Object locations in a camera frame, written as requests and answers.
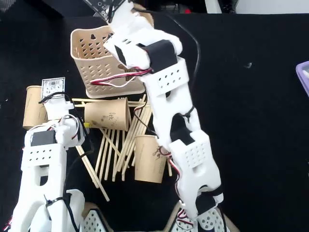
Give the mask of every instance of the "black cable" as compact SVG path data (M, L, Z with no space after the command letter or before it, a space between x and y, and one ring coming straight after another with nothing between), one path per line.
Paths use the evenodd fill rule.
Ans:
M67 174L66 174L66 178L65 178L65 181L64 181L64 184L63 184L63 194L62 194L62 197L59 198L60 200L63 200L64 204L66 205L67 209L68 209L68 212L69 212L69 215L70 215L70 218L71 218L71 221L72 221L72 225L75 229L76 232L79 232L79 229L77 228L76 226L76 223L75 223L75 220L74 220L74 216L73 216L73 212L72 212L72 209L70 207L70 204L68 203L67 199L65 198L65 195L66 195L66 186L67 186L67 183L68 183L68 178L69 178L69 175L75 165L75 163L77 163L79 160L81 160L83 157L87 156L87 155L90 155L94 152L94 146L93 146L93 143L87 133L87 130L83 124L83 121L81 119L81 117L79 116L77 110L76 110L76 107L74 105L74 102L72 100L72 98L66 93L66 92L55 92L55 93L52 93L46 97L44 97L39 103L44 103L44 102L47 102L49 99L51 99L53 96L55 95L64 95L65 97L67 97L69 99L69 101L73 104L74 106L74 111L75 111L75 114L77 116L77 118L79 119L81 125L82 125L82 128L83 128L83 131L84 131L84 134L85 134L85 138L89 141L89 144L90 144L90 150L89 151L86 151L84 154L82 154L81 156L78 156L77 158L75 158L75 160L73 161L73 163L71 164L71 166L67 169Z
M196 43L197 46L197 62L195 64L195 69L192 75L192 80L191 80L191 85L190 85L190 90L193 90L193 86L196 82L197 79L197 72L199 69L199 65L200 65L200 60L201 60L201 48L200 48L200 44L197 41L197 39L195 38L195 36L187 29L185 28L181 23L179 23L175 18L173 18L170 14L168 13L164 13L164 12L157 12L157 11L149 11L149 10L142 10L142 9L138 9L138 8L133 8L135 11L138 12L142 12L142 13L149 13L149 14L157 14L157 15L165 15L166 17L169 17L171 20L173 20L181 29L183 29L189 36L191 36L191 38L194 40L194 42Z
M218 205L218 209L220 210L220 213L221 213L223 226L224 226L224 232L227 232L226 221L225 221L225 217L224 217L224 214L223 214L222 206L220 204Z
M141 118L136 114L136 111L138 111L139 109L143 109L143 108L146 106L147 101L148 101L148 98L146 97L146 102L145 102L145 104L144 104L141 108L138 108L137 110L133 110L133 114L134 114L134 116L137 118L137 120L140 121L141 124L143 124L143 125L146 127L146 129L147 129L148 132L154 134L156 137L159 138L159 136L157 135L157 133L156 133L155 131L153 131L152 129L150 129L150 128L146 125L146 123L144 123L144 122L141 120Z

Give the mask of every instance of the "brown paper cup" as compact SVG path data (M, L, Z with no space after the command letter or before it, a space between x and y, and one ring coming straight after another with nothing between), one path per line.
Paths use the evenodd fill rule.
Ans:
M47 112L41 100L41 86L28 86L23 128L29 130L34 126L47 122Z
M135 180L162 183L166 157L152 135L135 137Z
M128 130L127 99L91 102L85 106L85 122L92 128Z

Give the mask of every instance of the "black table surface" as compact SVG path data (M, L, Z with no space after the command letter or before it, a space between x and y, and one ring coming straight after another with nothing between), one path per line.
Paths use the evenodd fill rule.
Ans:
M220 169L224 212L242 231L309 231L309 99L295 73L309 60L309 15L176 17L201 44L192 98ZM70 33L102 24L93 17L0 22L0 224L18 197L26 87L65 76L66 91L86 97ZM163 16L155 26L180 37L192 73L192 39ZM93 131L98 149L100 132ZM68 165L76 156L68 152ZM115 230L160 230L177 202L174 181L166 173L161 185L134 181L130 168L125 182L103 182L107 203L80 162L69 188L98 204Z

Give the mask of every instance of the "black cloth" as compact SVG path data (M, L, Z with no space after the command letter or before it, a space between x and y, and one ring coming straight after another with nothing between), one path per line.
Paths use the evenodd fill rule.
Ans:
M220 169L224 212L242 231L309 231L309 99L295 73L309 60L309 15L176 17L201 44L192 98ZM0 22L1 224L18 197L26 87L65 76L66 91L86 97L70 57L70 33L102 24L93 17ZM163 16L155 17L155 26L180 37L191 74L192 39ZM92 131L98 150L100 132ZM68 165L76 156L70 149ZM175 177L165 173L161 185L143 183L133 180L130 168L125 182L103 182L107 203L80 162L68 187L98 204L115 230L160 230L177 202Z

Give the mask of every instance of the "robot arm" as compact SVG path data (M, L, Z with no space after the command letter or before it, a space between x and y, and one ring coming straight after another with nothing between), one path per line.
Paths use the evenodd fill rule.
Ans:
M84 1L114 32L104 47L127 68L152 70L139 79L151 103L157 141L171 153L175 168L179 170L177 191L183 209L195 220L222 202L223 194L209 137L201 130L197 110L191 101L186 63L178 56L182 52L179 38L152 28L144 17L132 13L131 1L106 0L104 4L98 0ZM185 126L172 132L176 116L182 117Z
M69 114L73 104L66 101L64 95L46 98L58 92L53 86L59 86L61 81L64 84L64 78L60 79L42 82L42 98L46 99L44 105L51 120L26 133L20 192L10 232L26 232L29 228L36 232L71 232L76 231L73 221L77 227L83 222L83 194L76 189L64 189L66 150L82 145L85 140L83 125L77 117ZM42 177L47 178L44 184ZM69 207L64 199L67 197L65 193L70 195Z

